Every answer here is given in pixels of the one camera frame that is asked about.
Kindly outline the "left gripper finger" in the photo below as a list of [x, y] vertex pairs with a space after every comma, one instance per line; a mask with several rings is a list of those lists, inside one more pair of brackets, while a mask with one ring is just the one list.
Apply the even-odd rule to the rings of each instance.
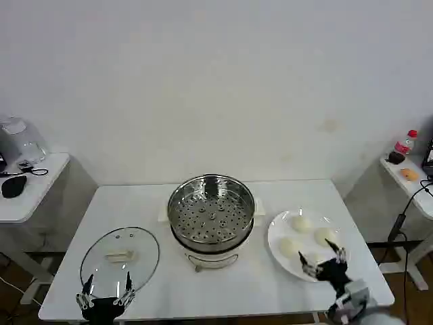
[[88, 280], [84, 283], [81, 293], [76, 294], [76, 302], [81, 309], [90, 309], [94, 306], [92, 299], [90, 298], [92, 282], [93, 274], [91, 274]]
[[135, 298], [135, 289], [133, 288], [133, 282], [131, 280], [130, 272], [127, 272], [125, 292], [123, 293], [122, 296], [119, 296], [114, 301], [114, 304], [123, 307], [128, 307], [134, 298]]

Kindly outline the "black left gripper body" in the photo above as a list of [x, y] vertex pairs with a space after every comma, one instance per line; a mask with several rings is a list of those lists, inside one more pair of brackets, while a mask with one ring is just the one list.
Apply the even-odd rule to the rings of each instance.
[[114, 322], [124, 313], [124, 305], [115, 304], [115, 301], [115, 297], [93, 299], [93, 306], [82, 310], [82, 316], [88, 322]]

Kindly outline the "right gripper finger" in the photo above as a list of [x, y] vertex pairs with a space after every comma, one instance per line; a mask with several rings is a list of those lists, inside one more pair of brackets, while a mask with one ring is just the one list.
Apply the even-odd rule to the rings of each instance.
[[344, 247], [338, 246], [336, 243], [332, 242], [331, 240], [325, 239], [329, 247], [333, 250], [335, 253], [335, 257], [328, 260], [330, 263], [335, 264], [346, 264], [346, 250]]
[[317, 279], [317, 276], [322, 272], [322, 268], [317, 265], [310, 264], [300, 251], [298, 252], [298, 255], [303, 272], [309, 277]]

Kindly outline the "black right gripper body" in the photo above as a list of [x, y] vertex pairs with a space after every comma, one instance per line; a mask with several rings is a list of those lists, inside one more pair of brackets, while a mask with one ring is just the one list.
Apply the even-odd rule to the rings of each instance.
[[351, 282], [346, 275], [347, 269], [347, 262], [333, 258], [317, 266], [317, 279], [329, 282], [336, 292], [344, 292], [345, 286]]

